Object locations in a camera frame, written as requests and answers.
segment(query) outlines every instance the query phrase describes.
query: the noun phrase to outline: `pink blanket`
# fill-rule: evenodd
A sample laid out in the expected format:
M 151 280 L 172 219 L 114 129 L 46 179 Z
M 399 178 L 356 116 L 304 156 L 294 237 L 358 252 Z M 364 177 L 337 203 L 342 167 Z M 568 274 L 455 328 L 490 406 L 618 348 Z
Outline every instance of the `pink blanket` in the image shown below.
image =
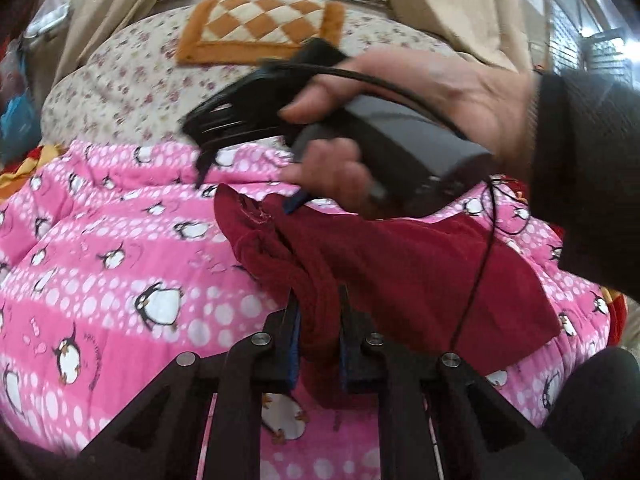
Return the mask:
M 237 262 L 212 208 L 225 182 L 258 200 L 290 193 L 272 182 L 282 152 L 248 144 L 222 154 L 193 189 L 196 153 L 73 143 L 0 210 L 0 413 L 25 440 L 82 449 L 171 359 L 207 356 L 261 329 L 280 308 Z M 592 283 L 558 270 L 559 240 L 500 195 L 499 234 L 532 266 L 564 327 L 544 348 L 490 379 L 540 425 L 577 364 L 603 348 L 609 316 Z M 481 188 L 435 222 L 466 210 L 487 225 Z M 317 201 L 326 212 L 341 211 Z M 297 440 L 264 431 L 263 478 L 379 475 L 376 410 L 322 410 L 298 388 Z

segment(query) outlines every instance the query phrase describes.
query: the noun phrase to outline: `beige curtain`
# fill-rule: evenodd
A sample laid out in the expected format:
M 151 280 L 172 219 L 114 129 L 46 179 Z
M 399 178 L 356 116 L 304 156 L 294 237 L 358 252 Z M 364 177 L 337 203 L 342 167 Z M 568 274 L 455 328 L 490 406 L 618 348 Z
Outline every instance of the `beige curtain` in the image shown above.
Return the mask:
M 399 21 L 439 34 L 456 50 L 510 70 L 531 69 L 518 0 L 389 0 L 389 3 Z
M 156 1 L 72 0 L 68 28 L 28 53 L 36 103 L 42 105 L 55 83 L 86 63 L 112 34 L 145 17 Z

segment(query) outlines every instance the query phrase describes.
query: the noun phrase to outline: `blue object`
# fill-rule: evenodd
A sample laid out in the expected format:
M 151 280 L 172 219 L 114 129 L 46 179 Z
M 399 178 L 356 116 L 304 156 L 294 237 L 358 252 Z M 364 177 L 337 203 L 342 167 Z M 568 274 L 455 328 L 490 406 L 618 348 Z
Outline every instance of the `blue object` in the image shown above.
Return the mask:
M 0 117 L 0 162 L 21 160 L 41 138 L 40 118 L 29 95 L 25 92 L 11 99 Z

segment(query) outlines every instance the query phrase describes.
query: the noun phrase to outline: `finger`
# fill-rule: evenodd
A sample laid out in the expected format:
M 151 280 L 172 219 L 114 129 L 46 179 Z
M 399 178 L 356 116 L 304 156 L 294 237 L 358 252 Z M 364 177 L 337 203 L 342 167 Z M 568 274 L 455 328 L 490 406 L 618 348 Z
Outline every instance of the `finger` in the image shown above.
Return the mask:
M 355 57 L 337 65 L 337 68 L 363 72 L 363 58 Z M 280 111 L 280 116 L 294 124 L 307 124 L 320 120 L 331 110 L 350 101 L 362 92 L 365 84 L 353 79 L 331 75 L 318 75 L 297 95 L 293 102 Z

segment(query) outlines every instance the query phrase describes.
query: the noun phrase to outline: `black sleeve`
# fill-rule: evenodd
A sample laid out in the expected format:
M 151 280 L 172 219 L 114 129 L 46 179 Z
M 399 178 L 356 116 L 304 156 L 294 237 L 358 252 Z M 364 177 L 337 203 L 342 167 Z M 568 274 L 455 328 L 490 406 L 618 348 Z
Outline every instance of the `black sleeve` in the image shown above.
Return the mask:
M 566 231 L 560 268 L 640 298 L 640 94 L 594 75 L 543 75 L 534 216 Z

